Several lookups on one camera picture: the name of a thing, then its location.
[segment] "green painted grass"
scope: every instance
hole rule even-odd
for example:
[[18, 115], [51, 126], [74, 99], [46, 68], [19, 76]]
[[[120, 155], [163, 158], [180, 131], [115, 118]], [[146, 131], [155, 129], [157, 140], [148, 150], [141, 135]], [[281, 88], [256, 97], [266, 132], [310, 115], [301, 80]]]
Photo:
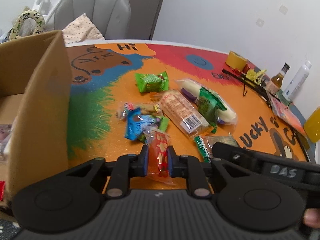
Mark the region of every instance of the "green painted grass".
[[68, 113], [68, 158], [76, 157], [75, 148], [85, 150], [91, 140], [99, 140], [110, 131], [108, 113], [103, 106], [114, 100], [108, 87], [70, 96]]

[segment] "white bottle cap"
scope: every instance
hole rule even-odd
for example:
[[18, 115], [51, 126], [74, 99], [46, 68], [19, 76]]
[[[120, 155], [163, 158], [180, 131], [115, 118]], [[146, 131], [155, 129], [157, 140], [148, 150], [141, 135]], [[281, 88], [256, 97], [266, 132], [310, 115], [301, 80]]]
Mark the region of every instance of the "white bottle cap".
[[312, 66], [312, 64], [311, 64], [311, 62], [310, 61], [308, 61], [307, 60], [307, 62], [305, 63], [305, 65], [310, 69], [311, 68], [311, 66]]

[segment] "barcode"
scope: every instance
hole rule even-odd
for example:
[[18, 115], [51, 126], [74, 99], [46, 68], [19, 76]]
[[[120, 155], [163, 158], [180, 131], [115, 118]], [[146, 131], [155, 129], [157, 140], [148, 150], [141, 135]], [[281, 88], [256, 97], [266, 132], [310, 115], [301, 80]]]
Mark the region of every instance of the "barcode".
[[189, 134], [192, 133], [195, 129], [197, 129], [201, 125], [201, 122], [194, 114], [192, 114], [189, 115], [187, 118], [183, 119], [180, 125]]

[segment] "white spray bottle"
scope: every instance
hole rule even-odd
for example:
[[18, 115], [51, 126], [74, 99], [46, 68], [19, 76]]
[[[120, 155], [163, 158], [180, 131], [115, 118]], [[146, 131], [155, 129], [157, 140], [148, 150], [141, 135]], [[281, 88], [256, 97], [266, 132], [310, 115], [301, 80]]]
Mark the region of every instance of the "white spray bottle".
[[291, 80], [290, 84], [282, 93], [282, 95], [287, 101], [292, 101], [294, 99], [300, 87], [310, 74], [311, 66], [311, 62], [307, 60], [307, 62], [299, 68], [298, 72]]

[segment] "blue smiley face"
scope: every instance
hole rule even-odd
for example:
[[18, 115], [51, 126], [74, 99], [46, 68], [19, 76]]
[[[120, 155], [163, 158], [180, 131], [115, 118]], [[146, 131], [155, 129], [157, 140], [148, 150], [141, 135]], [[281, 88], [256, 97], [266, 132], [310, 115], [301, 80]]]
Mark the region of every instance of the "blue smiley face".
[[206, 69], [206, 70], [214, 69], [212, 64], [209, 61], [197, 55], [188, 55], [186, 56], [186, 60], [189, 61], [191, 64], [195, 65], [196, 67], [199, 67], [202, 69]]

